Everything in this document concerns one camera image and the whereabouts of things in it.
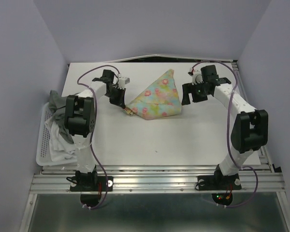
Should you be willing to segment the floral pastel skirt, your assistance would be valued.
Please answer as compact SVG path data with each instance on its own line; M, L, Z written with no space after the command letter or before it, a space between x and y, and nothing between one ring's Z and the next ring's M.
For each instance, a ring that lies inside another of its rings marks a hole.
M125 113L145 120L181 114L182 106L174 80L174 70L169 69L141 94L126 105Z

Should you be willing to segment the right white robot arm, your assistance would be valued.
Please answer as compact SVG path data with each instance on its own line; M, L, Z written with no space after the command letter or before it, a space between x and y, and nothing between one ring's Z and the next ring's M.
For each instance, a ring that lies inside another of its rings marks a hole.
M268 142L268 113L251 106L226 77L219 77L215 65L188 74L192 81L182 85L182 105L214 97L227 109L227 150L225 159L212 175L197 177L196 190L240 190L239 171L245 161Z

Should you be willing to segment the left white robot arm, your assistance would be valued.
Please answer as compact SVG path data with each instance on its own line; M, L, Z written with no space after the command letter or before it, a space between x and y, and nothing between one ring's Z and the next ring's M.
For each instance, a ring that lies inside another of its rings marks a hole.
M67 179L71 191L112 191L113 178L106 173L98 175L97 167L102 164L92 147L97 101L106 96L111 104L125 108L126 85L129 82L130 79L120 73L103 70L101 77L93 78L84 91L66 98L64 126L72 137L77 158L75 175Z

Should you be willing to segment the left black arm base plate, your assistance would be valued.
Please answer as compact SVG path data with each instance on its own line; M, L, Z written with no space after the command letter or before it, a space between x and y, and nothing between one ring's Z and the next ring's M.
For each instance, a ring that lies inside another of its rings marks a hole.
M108 176L108 184L106 183L105 176L98 176L94 181L85 181L81 183L76 182L76 177L67 177L67 181L70 183L71 192L106 192L113 191L114 178Z

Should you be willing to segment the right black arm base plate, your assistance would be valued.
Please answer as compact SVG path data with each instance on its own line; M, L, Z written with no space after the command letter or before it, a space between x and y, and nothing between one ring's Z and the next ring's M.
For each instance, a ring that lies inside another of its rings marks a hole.
M199 191L241 190L238 175L214 177L214 175L197 176L195 189Z

